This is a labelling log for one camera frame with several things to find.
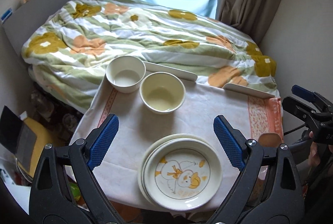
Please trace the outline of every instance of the black clamp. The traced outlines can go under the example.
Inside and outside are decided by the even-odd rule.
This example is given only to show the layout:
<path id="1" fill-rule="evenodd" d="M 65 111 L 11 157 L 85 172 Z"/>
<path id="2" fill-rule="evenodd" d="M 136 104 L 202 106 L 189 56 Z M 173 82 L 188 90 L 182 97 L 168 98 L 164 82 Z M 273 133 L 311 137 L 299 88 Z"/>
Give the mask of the black clamp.
<path id="1" fill-rule="evenodd" d="M 284 98 L 283 109 L 305 123 L 305 126 L 314 134 L 314 142 L 332 145 L 333 104 L 319 93 L 308 91 L 297 85 L 294 85 L 291 91 L 294 95 L 312 103 L 319 112 L 293 97 Z"/>
<path id="2" fill-rule="evenodd" d="M 101 164 L 119 127 L 110 114 L 86 139 L 71 146 L 55 148 L 47 144 L 39 159 L 30 192 L 29 215 L 38 224 L 126 224 L 110 204 L 92 170 Z M 238 178 L 208 224 L 294 224 L 304 215 L 301 183 L 286 144 L 261 147 L 246 140 L 222 116 L 214 120 L 214 132 L 231 164 L 240 171 Z M 76 205 L 64 166 L 72 166 L 76 182 L 89 211 Z M 247 201 L 261 166 L 268 166 L 264 187 L 255 206 Z"/>

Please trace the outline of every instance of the white bowl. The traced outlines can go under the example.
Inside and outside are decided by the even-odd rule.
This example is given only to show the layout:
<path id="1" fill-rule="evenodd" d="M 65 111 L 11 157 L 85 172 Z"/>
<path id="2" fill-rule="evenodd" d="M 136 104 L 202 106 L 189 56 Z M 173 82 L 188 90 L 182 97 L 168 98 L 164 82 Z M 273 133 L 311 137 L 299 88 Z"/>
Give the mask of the white bowl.
<path id="1" fill-rule="evenodd" d="M 217 192 L 222 168 L 216 151 L 196 139 L 179 139 L 161 146 L 143 170 L 147 195 L 172 211 L 189 211 Z"/>
<path id="2" fill-rule="evenodd" d="M 152 112 L 168 114 L 178 109 L 185 101 L 185 86 L 176 76 L 157 72 L 144 78 L 140 96 Z"/>
<path id="3" fill-rule="evenodd" d="M 106 68 L 106 78 L 122 93 L 132 93 L 139 89 L 146 72 L 145 64 L 133 56 L 113 59 Z"/>
<path id="4" fill-rule="evenodd" d="M 159 139 L 158 141 L 154 142 L 144 153 L 144 156 L 142 158 L 141 164 L 139 166 L 138 169 L 138 185 L 139 185 L 139 189 L 142 193 L 142 195 L 146 198 L 146 200 L 148 200 L 151 204 L 156 206 L 156 203 L 149 197 L 149 195 L 147 194 L 147 191 L 145 190 L 145 186 L 143 183 L 143 170 L 145 168 L 145 165 L 149 159 L 149 157 L 153 154 L 153 152 L 159 148 L 161 145 L 174 140 L 174 139 L 181 139 L 181 138 L 190 138 L 190 139 L 197 139 L 200 140 L 202 142 L 205 142 L 204 139 L 194 136 L 194 135 L 190 135 L 190 134 L 173 134 L 173 135 L 169 135 L 166 137 L 163 137 L 162 139 Z"/>

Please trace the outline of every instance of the orange flower pattern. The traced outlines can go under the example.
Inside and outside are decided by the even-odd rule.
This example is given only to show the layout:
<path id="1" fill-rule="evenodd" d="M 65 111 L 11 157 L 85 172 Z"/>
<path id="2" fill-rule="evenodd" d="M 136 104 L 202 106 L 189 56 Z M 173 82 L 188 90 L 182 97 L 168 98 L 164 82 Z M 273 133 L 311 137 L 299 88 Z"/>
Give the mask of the orange flower pattern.
<path id="1" fill-rule="evenodd" d="M 230 50 L 232 53 L 235 53 L 235 50 L 232 47 L 232 43 L 229 41 L 227 37 L 224 37 L 223 35 L 217 35 L 214 37 L 206 37 L 206 40 L 208 42 L 217 44 L 221 47 L 225 47 L 228 50 Z"/>
<path id="2" fill-rule="evenodd" d="M 73 40 L 72 54 L 84 53 L 87 55 L 101 55 L 105 51 L 105 41 L 100 38 L 88 40 L 83 35 L 76 36 Z"/>
<path id="3" fill-rule="evenodd" d="M 114 3 L 107 3 L 105 5 L 105 10 L 104 10 L 104 14 L 119 14 L 122 15 L 123 13 L 126 13 L 128 11 L 128 7 L 127 6 L 123 6 L 123 5 L 116 5 Z"/>
<path id="4" fill-rule="evenodd" d="M 243 86 L 248 85 L 247 81 L 240 76 L 240 70 L 232 66 L 223 66 L 208 77 L 208 84 L 218 88 L 222 88 L 224 84 L 229 82 Z"/>

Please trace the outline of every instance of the floral comforter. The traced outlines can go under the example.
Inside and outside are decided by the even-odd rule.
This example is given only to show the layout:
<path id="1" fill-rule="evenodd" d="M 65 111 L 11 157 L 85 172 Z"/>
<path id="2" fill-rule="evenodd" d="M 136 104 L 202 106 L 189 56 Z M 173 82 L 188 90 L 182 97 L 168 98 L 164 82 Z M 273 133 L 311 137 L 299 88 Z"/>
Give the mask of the floral comforter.
<path id="1" fill-rule="evenodd" d="M 278 96 L 276 63 L 246 34 L 191 12 L 140 0 L 69 1 L 22 47 L 34 79 L 86 110 L 115 56 L 196 73 L 197 82 L 237 83 Z"/>

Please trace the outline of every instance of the stack of plates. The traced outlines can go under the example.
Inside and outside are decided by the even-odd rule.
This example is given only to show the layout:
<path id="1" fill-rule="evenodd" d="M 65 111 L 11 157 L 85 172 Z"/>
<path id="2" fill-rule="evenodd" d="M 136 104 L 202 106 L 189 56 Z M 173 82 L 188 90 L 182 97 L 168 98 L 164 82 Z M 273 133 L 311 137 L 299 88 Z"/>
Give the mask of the stack of plates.
<path id="1" fill-rule="evenodd" d="M 216 151 L 203 139 L 175 134 L 156 141 L 138 170 L 144 197 L 172 211 L 189 211 L 217 192 L 222 168 Z"/>

